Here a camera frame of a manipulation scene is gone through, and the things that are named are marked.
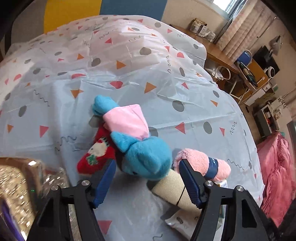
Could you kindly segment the pink towel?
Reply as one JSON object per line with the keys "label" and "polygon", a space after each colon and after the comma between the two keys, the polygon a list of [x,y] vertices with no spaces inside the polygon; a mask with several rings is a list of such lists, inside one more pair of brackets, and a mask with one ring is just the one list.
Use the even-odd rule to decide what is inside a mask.
{"label": "pink towel", "polygon": [[206,180],[223,181],[231,173],[231,168],[224,160],[208,157],[198,150],[185,148],[177,153],[173,167],[179,173],[179,164],[186,159],[194,171],[200,172]]}

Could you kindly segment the white plastic packet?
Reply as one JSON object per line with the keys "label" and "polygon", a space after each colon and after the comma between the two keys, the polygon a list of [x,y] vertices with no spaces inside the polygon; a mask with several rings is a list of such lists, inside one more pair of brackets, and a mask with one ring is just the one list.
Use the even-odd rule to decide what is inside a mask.
{"label": "white plastic packet", "polygon": [[178,209],[165,222],[178,231],[187,240],[190,240],[201,216],[201,209],[193,206],[193,210]]}

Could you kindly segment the beige bandage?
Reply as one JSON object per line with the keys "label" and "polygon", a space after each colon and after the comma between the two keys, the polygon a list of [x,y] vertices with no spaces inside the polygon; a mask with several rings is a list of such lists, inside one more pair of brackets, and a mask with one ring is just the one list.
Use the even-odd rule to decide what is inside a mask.
{"label": "beige bandage", "polygon": [[184,211],[201,214],[201,210],[192,204],[180,174],[172,169],[154,185],[152,193]]}

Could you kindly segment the red christmas sock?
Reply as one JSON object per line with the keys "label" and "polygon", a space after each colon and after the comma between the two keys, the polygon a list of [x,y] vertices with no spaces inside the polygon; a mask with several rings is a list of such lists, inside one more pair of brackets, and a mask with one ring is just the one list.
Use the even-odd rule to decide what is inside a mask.
{"label": "red christmas sock", "polygon": [[105,128],[105,123],[99,125],[94,138],[94,144],[77,164],[80,174],[92,175],[101,170],[108,159],[116,159],[116,145],[110,136],[110,131]]}

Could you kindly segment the blue plush toy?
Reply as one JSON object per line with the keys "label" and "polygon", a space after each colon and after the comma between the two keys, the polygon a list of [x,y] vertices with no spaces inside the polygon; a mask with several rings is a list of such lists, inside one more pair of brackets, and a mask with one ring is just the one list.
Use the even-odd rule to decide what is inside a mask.
{"label": "blue plush toy", "polygon": [[152,136],[139,104],[119,106],[108,96],[97,95],[94,114],[102,117],[103,127],[123,154],[121,169],[148,180],[164,178],[172,165],[170,147]]}

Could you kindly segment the blue tissue pack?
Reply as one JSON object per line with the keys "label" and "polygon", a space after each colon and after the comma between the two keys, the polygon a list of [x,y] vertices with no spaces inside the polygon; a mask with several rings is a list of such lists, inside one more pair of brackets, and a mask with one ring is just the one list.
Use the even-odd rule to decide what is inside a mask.
{"label": "blue tissue pack", "polygon": [[228,188],[227,180],[217,181],[215,182],[219,187]]}

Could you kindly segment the purple cardboard box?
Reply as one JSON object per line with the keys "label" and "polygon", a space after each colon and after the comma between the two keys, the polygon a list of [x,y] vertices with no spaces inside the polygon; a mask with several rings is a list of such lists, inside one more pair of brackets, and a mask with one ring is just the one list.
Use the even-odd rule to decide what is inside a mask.
{"label": "purple cardboard box", "polygon": [[3,198],[1,198],[1,240],[25,240]]}

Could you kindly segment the pink ruffled blanket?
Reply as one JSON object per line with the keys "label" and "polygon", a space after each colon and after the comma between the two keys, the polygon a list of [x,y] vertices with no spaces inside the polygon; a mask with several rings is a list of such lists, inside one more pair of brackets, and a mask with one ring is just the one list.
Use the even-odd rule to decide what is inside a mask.
{"label": "pink ruffled blanket", "polygon": [[295,174],[288,141],[274,133],[257,145],[262,180],[265,185],[261,209],[280,226],[295,198]]}

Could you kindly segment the white shelf cabinet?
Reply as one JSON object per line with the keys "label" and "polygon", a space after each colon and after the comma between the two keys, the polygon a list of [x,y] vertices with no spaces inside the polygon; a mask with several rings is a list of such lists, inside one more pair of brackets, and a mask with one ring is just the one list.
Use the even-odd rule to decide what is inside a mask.
{"label": "white shelf cabinet", "polygon": [[267,138],[280,133],[284,138],[288,136],[287,124],[292,121],[290,111],[282,105],[274,108],[267,104],[253,114],[261,138]]}

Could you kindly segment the patterned plastic tablecloth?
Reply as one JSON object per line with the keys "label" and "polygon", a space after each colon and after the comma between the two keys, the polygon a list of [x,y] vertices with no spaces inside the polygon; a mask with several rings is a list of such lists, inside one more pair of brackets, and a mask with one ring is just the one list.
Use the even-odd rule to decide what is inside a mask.
{"label": "patterned plastic tablecloth", "polygon": [[[254,140],[236,101],[199,65],[205,48],[147,16],[94,16],[19,45],[1,62],[1,158],[62,168],[74,187],[92,175],[77,164],[94,144],[102,117],[97,95],[139,104],[152,136],[224,160],[228,188],[240,185],[260,207],[264,183]],[[104,240],[178,240],[162,220],[169,204],[152,193],[159,180],[121,169],[94,209]]]}

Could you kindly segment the white fan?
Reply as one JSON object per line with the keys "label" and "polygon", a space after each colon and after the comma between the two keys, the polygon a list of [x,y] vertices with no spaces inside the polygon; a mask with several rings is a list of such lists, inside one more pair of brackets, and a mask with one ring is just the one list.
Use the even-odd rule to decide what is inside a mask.
{"label": "white fan", "polygon": [[265,68],[264,72],[268,78],[274,78],[274,76],[275,76],[275,69],[273,68],[273,66],[269,66],[269,67]]}

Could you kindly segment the blue folding chair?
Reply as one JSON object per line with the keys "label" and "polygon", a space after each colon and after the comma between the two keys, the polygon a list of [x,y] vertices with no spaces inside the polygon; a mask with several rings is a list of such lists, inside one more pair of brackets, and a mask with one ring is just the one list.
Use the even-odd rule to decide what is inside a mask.
{"label": "blue folding chair", "polygon": [[252,62],[252,53],[249,50],[245,50],[235,62],[241,62],[245,66],[248,66]]}

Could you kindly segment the black television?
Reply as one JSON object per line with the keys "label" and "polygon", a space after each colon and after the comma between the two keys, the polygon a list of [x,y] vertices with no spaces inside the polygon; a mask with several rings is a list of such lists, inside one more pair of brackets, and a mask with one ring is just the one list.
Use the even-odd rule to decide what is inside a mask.
{"label": "black television", "polygon": [[267,49],[266,46],[261,46],[252,58],[263,70],[273,67],[275,74],[280,71],[276,61],[273,58],[273,55],[269,52],[269,49]]}

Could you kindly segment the items on desk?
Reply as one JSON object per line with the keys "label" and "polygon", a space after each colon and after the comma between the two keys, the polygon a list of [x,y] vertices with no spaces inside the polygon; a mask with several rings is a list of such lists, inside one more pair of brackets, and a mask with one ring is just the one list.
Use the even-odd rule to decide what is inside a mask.
{"label": "items on desk", "polygon": [[197,18],[192,20],[189,30],[209,42],[214,42],[216,38],[216,34],[207,27],[207,24]]}

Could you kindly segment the window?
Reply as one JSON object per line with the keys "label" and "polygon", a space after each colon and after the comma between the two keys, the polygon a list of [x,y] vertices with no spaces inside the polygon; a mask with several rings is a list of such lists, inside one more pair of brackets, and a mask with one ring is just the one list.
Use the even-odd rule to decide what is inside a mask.
{"label": "window", "polygon": [[210,0],[210,7],[219,15],[229,20],[234,12],[245,3],[243,0]]}

